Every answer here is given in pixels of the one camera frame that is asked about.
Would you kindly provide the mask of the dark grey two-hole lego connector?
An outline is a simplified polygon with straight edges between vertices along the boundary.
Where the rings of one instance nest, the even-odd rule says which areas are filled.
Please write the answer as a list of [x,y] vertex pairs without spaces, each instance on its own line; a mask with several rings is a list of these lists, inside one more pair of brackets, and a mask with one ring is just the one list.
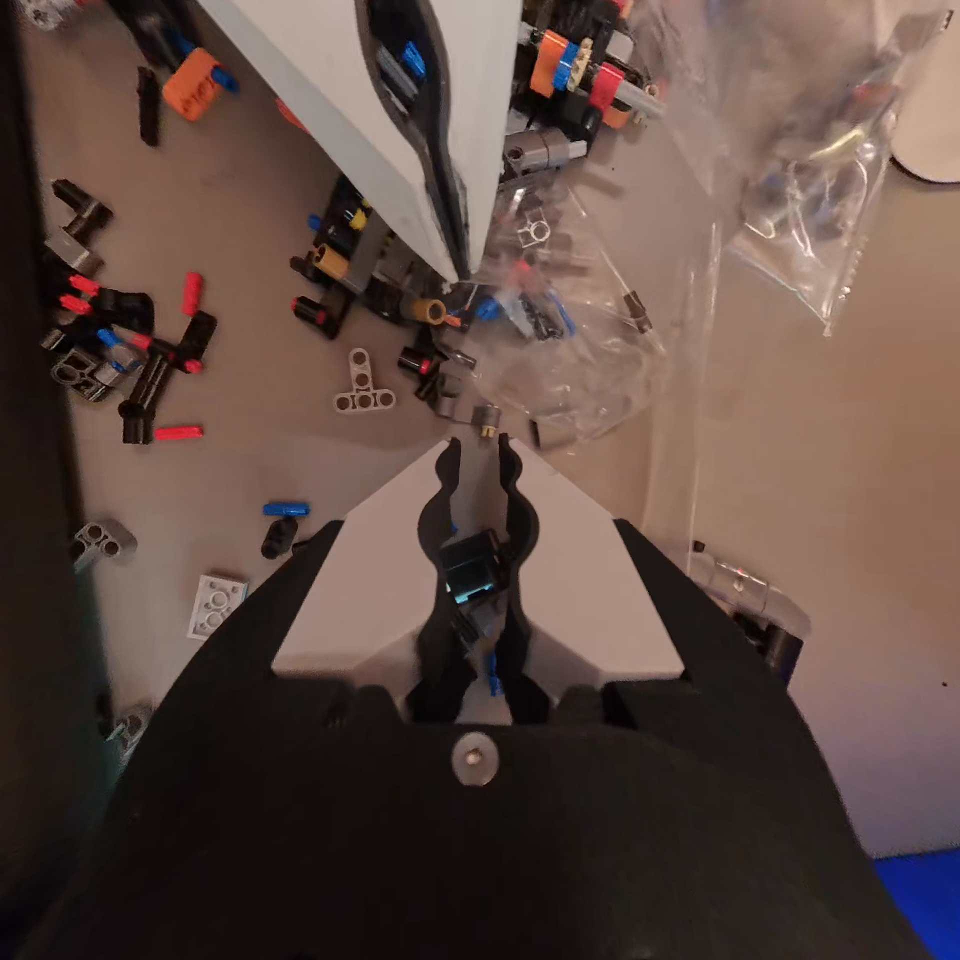
[[125,561],[137,549],[137,538],[119,521],[103,519],[86,522],[71,540],[73,571],[80,574],[101,560]]

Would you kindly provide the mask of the clear bag of pieces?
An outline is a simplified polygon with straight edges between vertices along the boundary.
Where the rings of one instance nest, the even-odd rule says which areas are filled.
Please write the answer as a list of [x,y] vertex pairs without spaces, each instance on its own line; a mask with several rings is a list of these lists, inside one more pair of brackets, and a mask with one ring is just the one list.
[[643,2],[638,38],[726,246],[833,331],[905,102],[958,2]]

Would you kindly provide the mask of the black glossy lego piece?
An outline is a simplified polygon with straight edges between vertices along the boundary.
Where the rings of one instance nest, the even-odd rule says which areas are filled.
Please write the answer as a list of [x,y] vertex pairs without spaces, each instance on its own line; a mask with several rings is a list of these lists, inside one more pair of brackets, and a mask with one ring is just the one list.
[[506,588],[501,541],[492,528],[444,544],[439,560],[447,590],[458,607],[488,600]]

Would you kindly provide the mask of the light grey T-shaped lego beam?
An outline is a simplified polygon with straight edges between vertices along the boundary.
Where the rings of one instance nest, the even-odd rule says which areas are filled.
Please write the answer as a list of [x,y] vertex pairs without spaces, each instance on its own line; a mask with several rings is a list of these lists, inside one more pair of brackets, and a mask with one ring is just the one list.
[[396,394],[375,383],[370,355],[363,347],[354,347],[348,357],[350,389],[336,393],[332,408],[338,414],[359,415],[392,410],[397,405]]

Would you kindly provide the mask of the small clear bag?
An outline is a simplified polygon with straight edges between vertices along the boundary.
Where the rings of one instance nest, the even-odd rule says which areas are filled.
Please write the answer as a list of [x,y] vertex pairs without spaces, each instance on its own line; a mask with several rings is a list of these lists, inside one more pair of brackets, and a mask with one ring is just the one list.
[[485,400],[565,442],[598,438],[649,405],[665,349],[568,186],[498,193],[473,283],[469,342]]

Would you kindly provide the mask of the blue plastic bin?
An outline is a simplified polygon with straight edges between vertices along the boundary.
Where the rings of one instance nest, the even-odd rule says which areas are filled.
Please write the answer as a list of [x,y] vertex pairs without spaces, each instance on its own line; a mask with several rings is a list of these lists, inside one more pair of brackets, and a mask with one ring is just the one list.
[[930,954],[959,958],[959,848],[876,859],[874,868]]

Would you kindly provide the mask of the grey lego connector assembly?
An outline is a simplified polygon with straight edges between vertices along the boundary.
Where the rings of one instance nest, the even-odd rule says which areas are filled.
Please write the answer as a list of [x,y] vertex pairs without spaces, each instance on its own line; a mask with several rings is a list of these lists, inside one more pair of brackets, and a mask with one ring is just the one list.
[[690,545],[688,576],[721,609],[788,686],[811,632],[807,613],[767,579],[716,557],[699,540]]

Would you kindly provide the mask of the dark grey lego bracket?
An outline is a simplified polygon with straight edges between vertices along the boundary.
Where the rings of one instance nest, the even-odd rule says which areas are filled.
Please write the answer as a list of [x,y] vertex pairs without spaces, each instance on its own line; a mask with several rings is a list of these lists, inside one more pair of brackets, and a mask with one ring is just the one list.
[[126,766],[130,761],[154,713],[155,707],[152,703],[139,702],[111,721],[105,742],[113,745],[121,766]]

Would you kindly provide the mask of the black lego assembly yellow studs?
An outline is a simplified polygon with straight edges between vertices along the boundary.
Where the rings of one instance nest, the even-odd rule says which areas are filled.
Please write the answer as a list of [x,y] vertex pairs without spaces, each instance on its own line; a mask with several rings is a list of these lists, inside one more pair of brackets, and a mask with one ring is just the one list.
[[308,218],[306,253],[291,269],[316,287],[292,301],[294,317],[327,341],[335,341],[354,307],[396,326],[467,332],[471,307],[455,300],[445,281],[414,252],[362,192],[336,175],[325,209]]

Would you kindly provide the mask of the wooden and white book stand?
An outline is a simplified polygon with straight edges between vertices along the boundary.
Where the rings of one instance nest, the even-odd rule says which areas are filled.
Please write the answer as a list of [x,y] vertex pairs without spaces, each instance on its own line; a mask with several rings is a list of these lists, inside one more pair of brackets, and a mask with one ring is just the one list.
[[892,137],[891,158],[929,186],[959,186],[959,13],[926,44],[908,69]]

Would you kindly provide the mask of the black lego axle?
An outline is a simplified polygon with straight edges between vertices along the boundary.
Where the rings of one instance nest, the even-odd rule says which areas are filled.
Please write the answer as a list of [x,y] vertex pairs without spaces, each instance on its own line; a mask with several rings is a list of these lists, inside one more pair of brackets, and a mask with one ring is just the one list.
[[137,68],[138,132],[151,149],[160,147],[162,91],[159,80],[147,66]]

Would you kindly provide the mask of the lego gear assembly orange pieces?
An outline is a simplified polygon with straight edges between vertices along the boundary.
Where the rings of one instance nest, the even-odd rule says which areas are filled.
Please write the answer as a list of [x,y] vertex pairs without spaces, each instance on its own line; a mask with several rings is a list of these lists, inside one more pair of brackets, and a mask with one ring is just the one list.
[[634,1],[524,2],[498,189],[585,159],[604,131],[664,115],[638,60]]

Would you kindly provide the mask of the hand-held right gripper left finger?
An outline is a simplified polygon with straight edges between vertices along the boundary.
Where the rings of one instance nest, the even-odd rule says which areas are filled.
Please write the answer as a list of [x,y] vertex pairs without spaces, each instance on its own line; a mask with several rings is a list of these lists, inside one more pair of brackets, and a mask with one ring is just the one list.
[[271,664],[285,680],[386,690],[407,717],[451,724],[476,671],[442,570],[459,438],[435,443],[351,509]]

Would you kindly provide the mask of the pile of loose lego pieces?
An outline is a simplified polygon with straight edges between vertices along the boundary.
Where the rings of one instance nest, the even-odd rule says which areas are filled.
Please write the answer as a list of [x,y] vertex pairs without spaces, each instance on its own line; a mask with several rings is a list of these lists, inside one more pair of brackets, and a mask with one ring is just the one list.
[[52,180],[51,189],[71,214],[47,236],[38,260],[41,302],[54,314],[40,341],[50,357],[51,378],[89,404],[124,393],[118,414],[127,446],[203,438],[199,425],[156,425],[174,375],[195,377],[206,368],[218,320],[200,308],[202,277],[196,272],[186,277],[184,332],[175,341],[162,338],[149,294],[114,289],[98,279],[103,261],[92,242],[114,220],[114,211],[67,178]]

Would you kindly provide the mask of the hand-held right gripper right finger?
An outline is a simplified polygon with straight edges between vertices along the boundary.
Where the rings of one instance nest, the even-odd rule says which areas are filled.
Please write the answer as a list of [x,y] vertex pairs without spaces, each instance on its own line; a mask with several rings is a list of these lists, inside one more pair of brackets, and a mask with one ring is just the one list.
[[510,558],[496,677],[510,721],[546,723],[570,690],[681,678],[615,518],[523,441],[500,434],[497,448]]

